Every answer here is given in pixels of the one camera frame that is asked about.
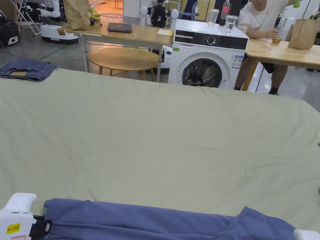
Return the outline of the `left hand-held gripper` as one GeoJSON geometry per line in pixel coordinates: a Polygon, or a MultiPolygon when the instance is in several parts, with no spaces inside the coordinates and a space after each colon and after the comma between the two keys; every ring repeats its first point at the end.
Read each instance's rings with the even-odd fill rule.
{"type": "Polygon", "coordinates": [[[31,213],[37,196],[17,192],[0,210],[1,240],[43,240],[51,230],[51,220],[31,213]]]}

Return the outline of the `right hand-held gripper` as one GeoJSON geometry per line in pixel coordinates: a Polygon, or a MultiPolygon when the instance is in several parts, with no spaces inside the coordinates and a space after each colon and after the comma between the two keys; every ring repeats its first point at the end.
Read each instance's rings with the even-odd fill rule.
{"type": "Polygon", "coordinates": [[[320,240],[320,234],[312,230],[296,229],[293,235],[296,240],[320,240]]]}

